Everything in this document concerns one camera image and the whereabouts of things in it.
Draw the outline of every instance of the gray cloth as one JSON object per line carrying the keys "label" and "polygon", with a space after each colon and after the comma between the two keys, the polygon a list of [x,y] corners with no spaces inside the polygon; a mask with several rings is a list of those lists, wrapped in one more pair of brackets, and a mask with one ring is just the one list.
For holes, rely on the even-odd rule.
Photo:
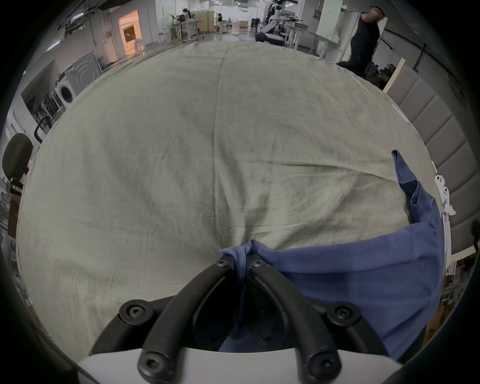
{"label": "gray cloth", "polygon": [[140,58],[85,89],[38,151],[17,229],[22,279],[78,361],[125,301],[176,294],[221,248],[408,225],[394,149],[438,199],[415,128],[337,65],[220,42]]}

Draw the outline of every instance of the gray padded wall panel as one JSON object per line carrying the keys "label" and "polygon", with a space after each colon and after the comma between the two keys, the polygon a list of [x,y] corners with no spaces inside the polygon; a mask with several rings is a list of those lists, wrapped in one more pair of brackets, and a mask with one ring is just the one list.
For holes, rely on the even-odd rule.
{"label": "gray padded wall panel", "polygon": [[453,119],[452,113],[435,95],[412,124],[417,128],[423,142],[427,143],[450,119]]}
{"label": "gray padded wall panel", "polygon": [[463,143],[459,150],[440,167],[437,167],[437,171],[445,178],[445,185],[450,195],[464,185],[477,172],[475,157],[467,142]]}
{"label": "gray padded wall panel", "polygon": [[473,245],[470,228],[480,219],[480,173],[458,120],[411,68],[404,66],[388,95],[423,139],[438,173],[445,177],[456,215],[450,217],[452,253]]}
{"label": "gray padded wall panel", "polygon": [[413,87],[419,78],[412,69],[410,69],[410,73],[410,71],[408,71],[409,69],[410,68],[405,69],[405,67],[403,67],[402,71],[388,91],[388,95],[393,101],[396,102],[398,106],[401,104],[408,91]]}
{"label": "gray padded wall panel", "polygon": [[430,140],[425,142],[425,145],[433,163],[440,167],[464,142],[462,129],[456,117],[452,116]]}
{"label": "gray padded wall panel", "polygon": [[477,172],[468,182],[450,194],[450,204],[456,210],[456,215],[450,216],[450,225],[456,226],[470,219],[480,211],[480,173]]}
{"label": "gray padded wall panel", "polygon": [[419,79],[407,93],[399,107],[412,122],[433,102],[435,92],[422,79]]}

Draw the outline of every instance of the doorway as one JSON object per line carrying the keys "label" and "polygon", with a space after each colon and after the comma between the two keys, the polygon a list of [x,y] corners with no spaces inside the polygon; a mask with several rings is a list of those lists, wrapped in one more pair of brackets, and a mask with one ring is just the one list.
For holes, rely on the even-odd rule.
{"label": "doorway", "polygon": [[137,10],[119,18],[119,28],[123,48],[127,56],[145,51]]}

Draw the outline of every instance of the ceiling light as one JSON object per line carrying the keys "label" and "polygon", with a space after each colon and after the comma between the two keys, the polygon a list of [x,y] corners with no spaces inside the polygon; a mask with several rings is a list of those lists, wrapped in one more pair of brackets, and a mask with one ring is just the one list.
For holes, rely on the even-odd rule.
{"label": "ceiling light", "polygon": [[47,50],[46,50],[45,52],[50,51],[50,50],[51,50],[54,46],[56,46],[59,42],[60,42],[60,40],[57,41],[56,43],[52,44],[50,47],[47,48]]}
{"label": "ceiling light", "polygon": [[80,16],[83,16],[83,15],[84,15],[83,12],[79,13],[78,15],[75,15],[74,17],[72,17],[72,21],[78,19]]}

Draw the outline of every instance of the shiny floor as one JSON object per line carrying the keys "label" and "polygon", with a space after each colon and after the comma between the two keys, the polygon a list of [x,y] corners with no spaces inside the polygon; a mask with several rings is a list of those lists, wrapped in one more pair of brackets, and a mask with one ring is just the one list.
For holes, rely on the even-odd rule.
{"label": "shiny floor", "polygon": [[[113,68],[118,67],[119,65],[135,60],[138,57],[144,55],[155,54],[159,52],[164,52],[166,50],[185,45],[185,44],[192,44],[198,41],[198,43],[203,43],[207,41],[229,41],[229,42],[240,42],[240,43],[255,43],[255,32],[250,31],[250,28],[241,28],[241,29],[229,29],[228,32],[225,33],[210,33],[210,34],[201,34],[198,37],[198,40],[187,40],[187,41],[173,41],[171,43],[166,44],[156,44],[152,47],[147,47],[145,52],[136,54],[134,56],[124,57],[123,59],[118,60],[115,63],[110,64],[108,67],[103,69],[103,72],[110,71]],[[304,53],[310,53],[309,48],[305,47],[298,47],[298,50]],[[311,52],[315,56],[318,56],[315,51]]]}

